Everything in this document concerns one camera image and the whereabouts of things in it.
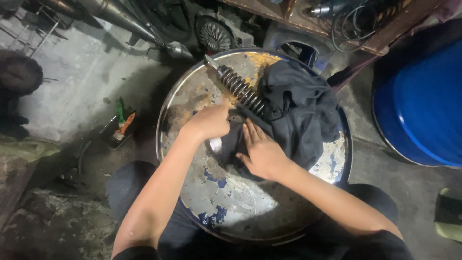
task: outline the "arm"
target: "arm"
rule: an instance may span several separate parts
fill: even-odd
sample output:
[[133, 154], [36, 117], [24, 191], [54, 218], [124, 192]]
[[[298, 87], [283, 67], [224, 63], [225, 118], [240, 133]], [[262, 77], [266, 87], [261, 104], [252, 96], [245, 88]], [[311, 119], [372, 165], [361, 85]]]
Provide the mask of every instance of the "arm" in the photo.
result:
[[250, 120], [243, 125], [249, 157], [237, 154], [249, 171], [275, 180], [309, 200], [354, 235], [387, 230], [402, 238], [398, 228], [368, 204], [298, 166], [280, 146]]
[[199, 145], [229, 132], [228, 100], [199, 111], [183, 126], [168, 154], [148, 180], [123, 219], [111, 259], [134, 246], [157, 249], [180, 195], [184, 178]]

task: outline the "hand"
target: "hand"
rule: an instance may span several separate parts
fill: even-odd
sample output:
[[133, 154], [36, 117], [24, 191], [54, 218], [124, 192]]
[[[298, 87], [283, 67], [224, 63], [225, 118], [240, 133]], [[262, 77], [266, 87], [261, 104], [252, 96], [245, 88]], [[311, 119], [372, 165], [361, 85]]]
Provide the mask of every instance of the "hand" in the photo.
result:
[[291, 160], [281, 147], [250, 119], [243, 125], [243, 132], [249, 157], [241, 153], [237, 153], [236, 157], [241, 159], [249, 171], [268, 180], [277, 181], [284, 176]]
[[206, 139], [218, 138], [226, 135], [230, 131], [228, 122], [229, 100], [223, 98], [221, 105], [211, 105], [204, 107], [189, 120], [183, 129], [186, 129], [199, 142]]

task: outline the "black pants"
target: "black pants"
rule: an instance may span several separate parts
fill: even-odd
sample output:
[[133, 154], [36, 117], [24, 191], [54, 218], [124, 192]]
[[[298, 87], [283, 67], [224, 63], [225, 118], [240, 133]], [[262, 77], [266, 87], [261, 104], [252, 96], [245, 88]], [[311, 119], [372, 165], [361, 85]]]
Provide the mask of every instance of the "black pants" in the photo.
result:
[[[134, 161], [121, 167], [109, 179], [106, 196], [113, 217], [121, 223], [128, 209], [149, 180], [156, 167], [145, 161]], [[381, 189], [368, 184], [352, 184], [345, 189], [350, 194], [366, 202], [396, 224], [398, 209], [393, 199]], [[324, 215], [307, 229], [307, 235], [297, 241], [276, 248], [290, 249], [298, 244], [306, 244], [315, 237], [316, 241], [339, 242], [349, 239], [351, 235]], [[216, 259], [224, 252], [235, 253], [239, 246], [222, 241], [199, 228], [189, 219], [180, 207], [175, 207], [173, 214], [162, 233], [158, 253], [161, 259]], [[345, 247], [336, 247], [329, 254], [332, 259], [340, 259]]]

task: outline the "shock absorber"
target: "shock absorber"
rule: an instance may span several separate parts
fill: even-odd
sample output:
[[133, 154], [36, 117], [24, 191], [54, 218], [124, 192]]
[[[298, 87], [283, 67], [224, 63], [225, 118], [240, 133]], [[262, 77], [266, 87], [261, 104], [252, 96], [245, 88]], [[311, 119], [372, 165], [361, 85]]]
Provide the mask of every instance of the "shock absorber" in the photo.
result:
[[263, 99], [258, 96], [257, 92], [245, 82], [241, 76], [234, 72], [233, 69], [225, 65], [218, 65], [208, 55], [205, 55], [206, 61], [217, 71], [218, 80], [223, 83], [234, 96], [255, 115], [261, 117], [263, 114]]

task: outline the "black sleeve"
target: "black sleeve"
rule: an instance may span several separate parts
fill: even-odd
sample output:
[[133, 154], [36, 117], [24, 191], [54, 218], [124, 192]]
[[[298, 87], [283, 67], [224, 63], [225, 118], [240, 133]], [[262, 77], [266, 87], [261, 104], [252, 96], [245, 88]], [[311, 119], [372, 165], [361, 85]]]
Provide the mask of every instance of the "black sleeve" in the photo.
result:
[[414, 260], [403, 240], [382, 230], [357, 237], [342, 260]]
[[113, 260], [158, 260], [158, 256], [153, 247], [138, 246], [123, 250]]

